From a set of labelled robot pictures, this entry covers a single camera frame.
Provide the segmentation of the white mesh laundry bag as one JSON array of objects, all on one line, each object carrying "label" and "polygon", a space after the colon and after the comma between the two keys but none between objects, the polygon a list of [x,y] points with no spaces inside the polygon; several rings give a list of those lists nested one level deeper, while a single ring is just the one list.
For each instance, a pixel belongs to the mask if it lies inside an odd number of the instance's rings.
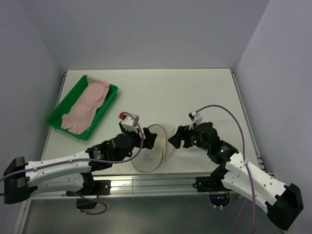
[{"label": "white mesh laundry bag", "polygon": [[166,162],[174,151],[169,146],[168,139],[174,134],[175,126],[167,122],[154,123],[147,127],[151,133],[157,134],[152,149],[143,149],[139,155],[131,161],[133,168],[143,174],[156,173],[161,165]]}]

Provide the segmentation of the pink bra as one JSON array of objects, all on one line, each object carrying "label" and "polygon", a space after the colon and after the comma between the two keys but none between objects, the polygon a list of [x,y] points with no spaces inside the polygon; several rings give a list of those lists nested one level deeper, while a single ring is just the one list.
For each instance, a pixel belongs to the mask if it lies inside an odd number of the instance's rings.
[{"label": "pink bra", "polygon": [[88,85],[68,114],[62,116],[61,127],[73,134],[86,131],[95,117],[96,111],[104,103],[110,84],[87,76]]}]

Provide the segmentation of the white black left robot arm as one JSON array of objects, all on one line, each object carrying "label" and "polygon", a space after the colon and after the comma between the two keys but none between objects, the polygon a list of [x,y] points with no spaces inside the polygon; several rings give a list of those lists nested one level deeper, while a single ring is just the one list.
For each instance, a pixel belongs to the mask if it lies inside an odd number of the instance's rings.
[{"label": "white black left robot arm", "polygon": [[32,195],[65,191],[67,195],[89,195],[94,191],[92,173],[111,168],[134,159],[137,148],[152,149],[157,134],[148,128],[121,127],[116,137],[94,145],[84,151],[47,161],[26,161],[17,157],[3,173],[4,203],[16,204]]}]

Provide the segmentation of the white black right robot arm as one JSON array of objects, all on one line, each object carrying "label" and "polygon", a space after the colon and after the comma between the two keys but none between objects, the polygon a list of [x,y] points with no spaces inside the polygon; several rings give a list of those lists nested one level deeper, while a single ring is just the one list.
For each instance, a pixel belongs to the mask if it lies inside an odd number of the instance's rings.
[{"label": "white black right robot arm", "polygon": [[218,167],[209,176],[199,176],[193,187],[200,192],[231,190],[255,201],[278,228],[286,231],[302,212],[303,200],[295,184],[287,185],[267,174],[231,144],[221,140],[211,122],[194,127],[179,126],[168,140],[176,149],[198,147]]}]

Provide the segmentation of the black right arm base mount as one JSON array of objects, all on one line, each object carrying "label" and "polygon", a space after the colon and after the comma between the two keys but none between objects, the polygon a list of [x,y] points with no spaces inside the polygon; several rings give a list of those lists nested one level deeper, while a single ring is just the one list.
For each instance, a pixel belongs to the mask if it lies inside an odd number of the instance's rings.
[{"label": "black right arm base mount", "polygon": [[230,191],[226,189],[221,183],[221,180],[216,177],[196,177],[192,187],[196,189],[198,193],[208,193],[209,202],[214,209],[223,209],[230,204]]}]

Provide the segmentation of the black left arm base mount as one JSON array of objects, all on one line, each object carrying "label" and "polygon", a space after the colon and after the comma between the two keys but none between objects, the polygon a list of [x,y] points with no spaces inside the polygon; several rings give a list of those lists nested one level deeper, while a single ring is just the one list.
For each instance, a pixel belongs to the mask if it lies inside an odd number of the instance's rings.
[{"label": "black left arm base mount", "polygon": [[[111,189],[110,180],[95,180],[94,187],[84,194],[83,192],[67,191],[66,196],[76,197],[76,208],[85,215],[100,215],[107,211],[107,205],[100,201],[100,196],[109,195]],[[102,211],[95,211],[97,205],[103,206]]]}]

